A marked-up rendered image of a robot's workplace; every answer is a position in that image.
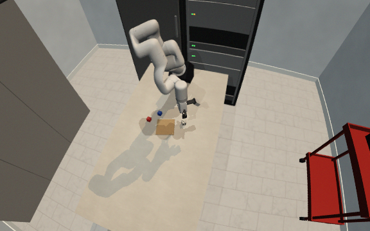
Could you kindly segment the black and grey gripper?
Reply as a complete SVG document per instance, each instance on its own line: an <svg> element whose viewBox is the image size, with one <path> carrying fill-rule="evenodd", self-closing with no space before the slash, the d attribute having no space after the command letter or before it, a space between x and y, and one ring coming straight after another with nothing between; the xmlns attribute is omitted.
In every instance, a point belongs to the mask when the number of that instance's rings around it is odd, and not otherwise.
<svg viewBox="0 0 370 231"><path fill-rule="evenodd" d="M176 100L177 101L177 100ZM182 114L182 118L183 119L185 119L185 118L187 118L187 103L186 103L186 101L185 102L183 102L183 103L179 103L178 101L177 101L177 106L178 106L178 108L179 108L179 112ZM184 113L184 114L183 114Z"/></svg>

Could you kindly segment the tan mat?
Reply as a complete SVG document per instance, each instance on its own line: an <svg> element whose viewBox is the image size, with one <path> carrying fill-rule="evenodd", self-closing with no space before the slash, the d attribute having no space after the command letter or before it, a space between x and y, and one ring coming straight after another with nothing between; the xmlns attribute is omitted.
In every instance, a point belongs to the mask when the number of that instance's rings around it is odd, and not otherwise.
<svg viewBox="0 0 370 231"><path fill-rule="evenodd" d="M158 119L156 135L174 135L174 119Z"/></svg>

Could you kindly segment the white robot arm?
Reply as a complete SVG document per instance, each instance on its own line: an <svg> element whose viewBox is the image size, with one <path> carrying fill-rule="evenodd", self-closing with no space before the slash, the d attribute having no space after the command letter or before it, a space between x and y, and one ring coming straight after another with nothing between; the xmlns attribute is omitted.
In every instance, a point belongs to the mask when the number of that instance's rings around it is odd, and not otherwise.
<svg viewBox="0 0 370 231"><path fill-rule="evenodd" d="M188 99L187 83L178 78L186 71L183 55L174 40L163 42L159 33L159 24L155 19L146 21L129 31L134 53L138 59L150 57L154 65L154 82L159 91L167 95L175 88L175 97L179 103ZM146 41L139 43L140 40ZM178 67L178 68L176 68ZM163 81L164 72L173 72ZM165 85L164 85L165 84ZM174 87L175 86L175 87ZM198 99L186 101L187 105L200 105Z"/></svg>

